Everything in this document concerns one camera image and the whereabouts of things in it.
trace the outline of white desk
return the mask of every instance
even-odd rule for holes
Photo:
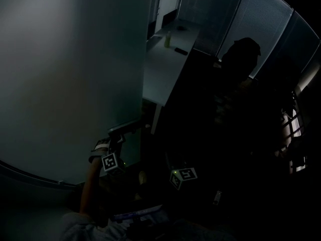
[[[177,26],[187,30],[179,31]],[[164,47],[165,36],[172,34],[171,46]],[[162,39],[146,53],[144,63],[143,98],[157,104],[151,133],[154,134],[162,106],[165,106],[184,67],[188,55],[175,52],[175,48],[190,51],[199,34],[200,26],[187,21],[175,20],[155,34]]]

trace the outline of bottle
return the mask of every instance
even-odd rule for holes
[[[166,34],[165,43],[164,43],[164,46],[165,46],[166,48],[170,47],[171,37],[172,37],[171,32],[168,31],[168,33]]]

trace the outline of sleeve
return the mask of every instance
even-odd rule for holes
[[[99,231],[92,218],[80,213],[67,213],[62,218],[60,241],[108,240],[105,233]]]

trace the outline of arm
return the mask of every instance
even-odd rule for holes
[[[91,218],[98,211],[97,193],[99,188],[99,174],[102,167],[101,158],[94,158],[92,161],[87,180],[85,182],[80,202],[80,213]]]

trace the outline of smartphone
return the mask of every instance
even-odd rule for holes
[[[180,54],[184,54],[184,55],[188,55],[188,52],[182,50],[182,49],[179,49],[178,47],[175,48],[175,51],[180,53]]]

